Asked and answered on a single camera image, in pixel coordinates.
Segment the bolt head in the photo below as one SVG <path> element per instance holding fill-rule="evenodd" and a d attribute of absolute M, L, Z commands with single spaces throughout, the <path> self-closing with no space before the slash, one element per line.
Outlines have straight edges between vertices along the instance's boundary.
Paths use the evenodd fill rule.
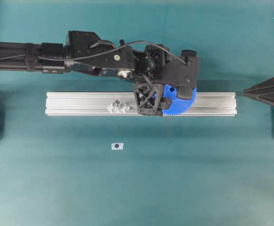
<path fill-rule="evenodd" d="M 118 60 L 120 60 L 120 56 L 119 56 L 118 54 L 116 54 L 116 55 L 114 55 L 114 59 L 115 59 L 116 61 L 118 61 Z"/>

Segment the aluminum rail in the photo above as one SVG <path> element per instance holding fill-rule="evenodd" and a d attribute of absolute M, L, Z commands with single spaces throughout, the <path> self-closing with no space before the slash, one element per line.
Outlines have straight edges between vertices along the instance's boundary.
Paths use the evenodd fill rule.
<path fill-rule="evenodd" d="M 111 113 L 107 107 L 118 101 L 126 103 L 126 112 Z M 105 115 L 141 116 L 132 92 L 48 92 L 46 101 L 47 115 Z M 235 116 L 236 99 L 234 92 L 197 93 L 192 107 L 178 116 Z"/>

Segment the cable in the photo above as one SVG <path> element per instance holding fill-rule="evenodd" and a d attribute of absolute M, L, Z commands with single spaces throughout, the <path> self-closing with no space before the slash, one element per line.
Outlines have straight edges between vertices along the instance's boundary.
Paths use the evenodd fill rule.
<path fill-rule="evenodd" d="M 0 58 L 0 60 L 6 60 L 6 59 L 11 59 L 11 58 L 15 58 L 15 57 L 24 57 L 24 56 L 26 56 L 26 54 L 2 57 L 2 58 Z"/>
<path fill-rule="evenodd" d="M 82 57 L 77 57 L 77 58 L 71 58 L 71 59 L 53 59 L 53 58 L 46 58 L 46 57 L 41 57 L 41 56 L 37 56 L 39 59 L 42 59 L 42 60 L 51 60 L 51 61 L 70 61 L 70 60 L 82 60 L 82 59 L 88 59 L 88 58 L 93 58 L 93 57 L 98 57 L 98 56 L 101 56 L 101 55 L 104 55 L 104 54 L 107 54 L 107 53 L 111 53 L 111 52 L 114 52 L 114 51 L 117 51 L 119 49 L 122 49 L 126 46 L 130 46 L 130 45 L 133 45 L 133 44 L 138 44 L 138 43 L 145 43 L 145 44 L 149 44 L 149 45 L 152 45 L 152 46 L 155 46 L 161 50 L 163 50 L 164 52 L 168 53 L 169 55 L 173 56 L 174 58 L 176 58 L 177 60 L 181 61 L 184 65 L 186 65 L 185 61 L 180 59 L 179 57 L 177 57 L 176 55 L 172 54 L 171 52 L 169 52 L 167 49 L 155 44 L 155 43 L 152 43 L 150 41 L 143 41 L 143 40 L 139 40 L 139 41 L 131 41 L 131 42 L 128 42 L 122 46 L 119 46 L 117 48 L 114 48 L 114 49 L 111 49 L 109 51 L 106 51 L 106 52 L 102 52 L 102 53 L 97 53 L 97 54 L 94 54 L 94 55 L 90 55 L 90 56 L 82 56 Z"/>

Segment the blue gear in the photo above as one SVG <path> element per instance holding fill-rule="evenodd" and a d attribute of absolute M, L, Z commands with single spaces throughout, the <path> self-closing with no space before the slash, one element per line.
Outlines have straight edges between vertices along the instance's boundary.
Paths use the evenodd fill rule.
<path fill-rule="evenodd" d="M 163 97 L 171 98 L 173 103 L 167 110 L 162 110 L 163 114 L 166 115 L 177 115 L 184 113 L 195 101 L 197 96 L 197 88 L 193 90 L 192 98 L 190 100 L 182 100 L 176 97 L 176 88 L 165 85 Z"/>

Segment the teal background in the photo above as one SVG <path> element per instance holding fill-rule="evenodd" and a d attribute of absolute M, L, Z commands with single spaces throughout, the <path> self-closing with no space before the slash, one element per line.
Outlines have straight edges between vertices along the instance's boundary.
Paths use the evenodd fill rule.
<path fill-rule="evenodd" d="M 241 95 L 274 77 L 274 0 L 0 0 L 0 41 L 69 30 L 196 50 L 198 91 L 236 91 L 238 115 L 49 117 L 48 91 L 131 84 L 0 72 L 0 226 L 274 226 L 274 110 Z"/>

